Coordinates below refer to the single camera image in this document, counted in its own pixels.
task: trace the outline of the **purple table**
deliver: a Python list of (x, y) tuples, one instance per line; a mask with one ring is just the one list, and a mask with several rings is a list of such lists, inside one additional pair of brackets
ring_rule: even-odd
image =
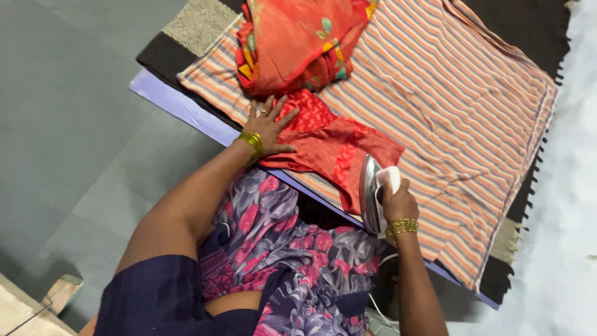
[[(222, 122), (211, 113), (199, 107), (199, 105), (197, 105), (191, 98), (188, 98), (187, 96), (163, 83), (156, 76), (152, 75), (145, 69), (141, 70), (137, 76), (135, 76), (131, 82), (130, 89), (139, 96), (149, 100), (164, 111), (170, 113), (178, 119), (181, 119), (185, 123), (205, 133), (207, 136), (224, 146), (229, 146), (239, 134), (237, 130), (228, 126), (226, 123)], [(268, 172), (284, 181), (286, 184), (291, 185), (296, 190), (313, 197), (315, 200), (322, 203), (326, 207), (329, 207), (335, 213), (338, 213), (348, 221), (358, 225), (359, 227), (363, 227), (363, 223), (357, 221), (356, 219), (344, 213), (342, 210), (329, 204), (329, 202), (314, 194), (311, 192), (311, 190), (305, 188), (302, 184), (298, 183), (290, 176), (286, 175), (286, 173), (284, 173), (282, 170), (269, 169)], [(460, 284), (441, 267), (428, 260), (425, 260), (425, 264), (429, 269), (460, 286)], [(475, 295), (495, 310), (500, 307), (500, 305), (482, 293), (477, 293)]]

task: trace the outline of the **red cloth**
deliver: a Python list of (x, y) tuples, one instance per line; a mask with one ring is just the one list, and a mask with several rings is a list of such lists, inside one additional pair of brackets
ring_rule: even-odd
[(300, 112), (280, 133), (278, 142), (292, 144), (298, 153), (273, 155), (260, 163), (322, 175), (338, 186), (344, 210), (360, 215), (359, 181), (365, 154), (386, 168), (398, 163), (405, 147), (377, 129), (336, 116), (309, 90), (289, 95), (278, 119), (294, 108)]
[(267, 96), (347, 78), (350, 55), (377, 1), (247, 0), (247, 22), (237, 34), (241, 85), (252, 96)]

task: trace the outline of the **purple floral fabric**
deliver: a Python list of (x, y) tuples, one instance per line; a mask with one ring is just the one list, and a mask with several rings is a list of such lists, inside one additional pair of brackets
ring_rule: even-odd
[(199, 261), (204, 297), (263, 290), (270, 274), (290, 268), (294, 275), (267, 299), (254, 335), (364, 335), (363, 312), (345, 316), (338, 302), (366, 295), (385, 245), (362, 230), (303, 222), (297, 198), (260, 169), (231, 184), (214, 218), (229, 226), (230, 237)]

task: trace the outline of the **gold bangle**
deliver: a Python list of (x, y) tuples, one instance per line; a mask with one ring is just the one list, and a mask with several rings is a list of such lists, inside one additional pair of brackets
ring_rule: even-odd
[(244, 140), (253, 149), (253, 156), (247, 163), (247, 167), (252, 166), (255, 162), (257, 162), (263, 153), (263, 143), (261, 142), (259, 133), (251, 130), (243, 130), (237, 139)]
[(418, 222), (416, 219), (399, 219), (387, 223), (386, 239), (394, 242), (394, 237), (403, 232), (414, 232), (418, 229)]

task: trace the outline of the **orange striped fabric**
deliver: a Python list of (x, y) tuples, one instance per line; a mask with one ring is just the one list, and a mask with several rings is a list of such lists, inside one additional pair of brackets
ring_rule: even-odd
[[(243, 124), (250, 102), (236, 77), (237, 29), (179, 78)], [(380, 1), (351, 60), (351, 77), (319, 97), (407, 147), (399, 167), (420, 205), (423, 256), (478, 291), (498, 223), (551, 121), (555, 83), (459, 0)], [(341, 207), (319, 176), (293, 176)]]

